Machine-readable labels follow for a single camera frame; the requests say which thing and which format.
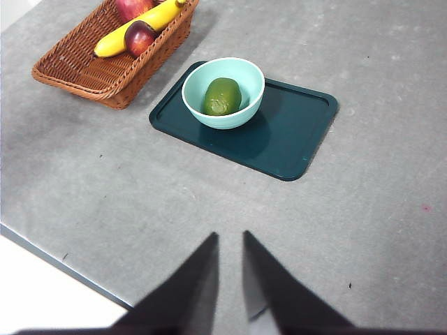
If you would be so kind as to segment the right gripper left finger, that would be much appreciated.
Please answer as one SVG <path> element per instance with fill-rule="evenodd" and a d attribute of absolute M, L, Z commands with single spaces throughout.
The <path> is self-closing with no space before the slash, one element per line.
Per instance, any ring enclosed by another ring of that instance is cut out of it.
<path fill-rule="evenodd" d="M 213 232 L 112 328 L 121 332 L 211 332 L 218 291 L 219 236 Z"/>

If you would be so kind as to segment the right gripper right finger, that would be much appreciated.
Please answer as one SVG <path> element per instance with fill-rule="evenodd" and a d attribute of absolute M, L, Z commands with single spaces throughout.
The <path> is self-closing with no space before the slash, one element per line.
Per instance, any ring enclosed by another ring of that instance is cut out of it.
<path fill-rule="evenodd" d="M 352 330 L 353 323 L 301 284 L 255 238 L 243 233 L 242 285 L 251 330 Z"/>

